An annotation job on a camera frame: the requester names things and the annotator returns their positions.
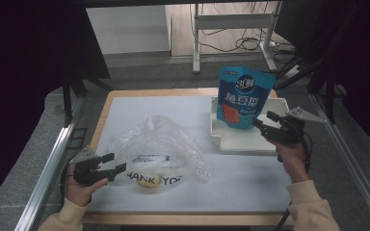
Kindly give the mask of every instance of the person's left hand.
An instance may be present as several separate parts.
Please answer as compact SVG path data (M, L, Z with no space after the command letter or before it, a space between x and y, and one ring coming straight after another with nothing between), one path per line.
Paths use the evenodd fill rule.
M75 165L70 165L68 168L68 178L66 180L66 198L81 207L85 207L96 190L107 185L108 179L104 178L92 184L91 186L81 186L73 178Z

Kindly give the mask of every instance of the blue snack bag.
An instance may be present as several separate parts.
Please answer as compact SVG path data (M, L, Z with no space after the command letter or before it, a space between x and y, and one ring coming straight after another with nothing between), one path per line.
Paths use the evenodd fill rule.
M221 69L217 119L231 128L252 128L276 82L275 76L241 66Z

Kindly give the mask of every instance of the clear plastic bag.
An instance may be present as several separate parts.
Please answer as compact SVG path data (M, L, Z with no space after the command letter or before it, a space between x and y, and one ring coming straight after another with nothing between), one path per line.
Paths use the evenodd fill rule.
M187 176L207 182L210 173L194 138L169 118L155 115L120 136L107 147L118 164L127 163L125 177L143 186L171 185Z

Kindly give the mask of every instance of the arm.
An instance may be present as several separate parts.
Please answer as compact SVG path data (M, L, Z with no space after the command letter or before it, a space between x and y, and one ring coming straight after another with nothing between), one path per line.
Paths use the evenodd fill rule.
M330 204L323 200L314 187L304 167L304 147L301 143L283 145L266 139L276 146L283 160L284 170L292 185L287 187L292 200L289 211L295 221L295 231L339 230L332 217Z
M107 178L102 179L89 187L82 187L73 177L70 177L73 171L74 166L70 166L66 182L66 199L62 210L57 214L51 215L41 225L39 231L83 230L82 218L87 211L87 203L90 200L90 196L96 190L105 186L108 180Z

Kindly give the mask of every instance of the beige sleeve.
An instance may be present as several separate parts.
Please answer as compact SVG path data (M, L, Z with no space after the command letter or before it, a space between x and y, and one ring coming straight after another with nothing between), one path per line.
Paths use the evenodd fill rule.
M83 230L82 218L86 211L87 207L77 206L65 199L65 205L62 210L47 218L39 228L39 231Z
M290 185L287 190L292 201L289 211L295 221L295 231L339 230L329 202L320 197L312 180Z

